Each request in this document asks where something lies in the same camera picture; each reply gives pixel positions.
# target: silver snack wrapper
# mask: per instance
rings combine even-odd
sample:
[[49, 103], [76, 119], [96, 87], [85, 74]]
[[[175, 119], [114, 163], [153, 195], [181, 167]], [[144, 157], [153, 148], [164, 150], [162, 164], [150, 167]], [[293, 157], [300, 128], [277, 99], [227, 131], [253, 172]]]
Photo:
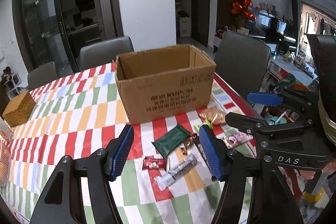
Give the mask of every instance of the silver snack wrapper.
[[188, 173], [194, 166], [198, 163], [196, 157], [193, 154], [187, 156], [184, 161], [175, 166], [172, 170], [168, 171], [162, 176], [157, 176], [154, 178], [159, 189], [163, 191], [175, 181], [180, 179], [184, 174]]

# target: heart balloon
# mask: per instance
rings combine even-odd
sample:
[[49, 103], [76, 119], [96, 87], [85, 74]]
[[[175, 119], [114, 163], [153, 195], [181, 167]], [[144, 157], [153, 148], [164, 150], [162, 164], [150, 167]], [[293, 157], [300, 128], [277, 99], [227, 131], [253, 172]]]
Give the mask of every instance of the heart balloon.
[[235, 1], [234, 3], [232, 3], [231, 6], [237, 10], [241, 10], [243, 8], [242, 5], [238, 1]]
[[232, 6], [231, 13], [233, 15], [238, 15], [243, 9], [242, 5], [238, 1], [232, 3], [231, 6]]
[[231, 14], [233, 14], [233, 15], [236, 16], [236, 15], [239, 15], [239, 14], [240, 14], [240, 11], [241, 11], [241, 10], [238, 10], [238, 9], [236, 9], [236, 8], [232, 8], [232, 9], [231, 9]]
[[255, 15], [250, 10], [244, 9], [243, 13], [247, 19], [255, 21]]
[[243, 0], [243, 8], [253, 7], [252, 0]]

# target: woven basket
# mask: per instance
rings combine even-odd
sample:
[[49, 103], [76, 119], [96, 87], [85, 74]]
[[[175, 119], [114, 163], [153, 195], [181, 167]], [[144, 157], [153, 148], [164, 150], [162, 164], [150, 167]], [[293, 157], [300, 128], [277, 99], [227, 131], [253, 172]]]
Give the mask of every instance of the woven basket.
[[0, 141], [0, 187], [4, 187], [8, 181], [11, 156], [8, 147]]
[[28, 91], [14, 97], [7, 105], [2, 114], [10, 127], [15, 127], [29, 120], [36, 102]]

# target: colorful striped tablecloth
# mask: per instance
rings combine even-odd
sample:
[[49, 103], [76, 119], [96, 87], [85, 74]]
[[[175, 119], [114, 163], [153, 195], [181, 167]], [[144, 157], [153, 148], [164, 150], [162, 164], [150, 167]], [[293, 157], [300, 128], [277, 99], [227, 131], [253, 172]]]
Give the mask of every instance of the colorful striped tablecloth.
[[[114, 77], [115, 65], [106, 64], [55, 80], [31, 92], [37, 102], [30, 120], [12, 128], [9, 181], [1, 189], [6, 204], [21, 223], [29, 223], [36, 202], [48, 178], [62, 156], [87, 157], [106, 147], [119, 136], [127, 115], [120, 100]], [[238, 94], [215, 75], [209, 106], [220, 104], [227, 112], [254, 115]], [[141, 157], [155, 155], [152, 141], [177, 123], [190, 132], [201, 124], [201, 109], [134, 126], [135, 139], [122, 175], [110, 187], [124, 224], [210, 223], [216, 211], [223, 183], [212, 183], [211, 174], [195, 147], [189, 152], [199, 159], [193, 170], [171, 187], [160, 191], [154, 177], [160, 170], [141, 170]], [[216, 126], [218, 137], [236, 129]], [[238, 147], [253, 156], [252, 143]], [[179, 149], [169, 155], [170, 165], [183, 160]], [[248, 216], [252, 178], [246, 180], [241, 223]], [[82, 178], [83, 202], [87, 223], [94, 223], [87, 178]]]

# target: door handle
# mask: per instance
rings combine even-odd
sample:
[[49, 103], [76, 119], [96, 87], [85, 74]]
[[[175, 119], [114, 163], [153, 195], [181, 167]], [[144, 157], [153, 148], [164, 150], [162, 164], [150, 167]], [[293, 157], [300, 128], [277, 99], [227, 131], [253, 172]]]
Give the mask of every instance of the door handle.
[[63, 24], [62, 22], [59, 22], [59, 29], [61, 31], [61, 35], [64, 35], [64, 29], [63, 29]]

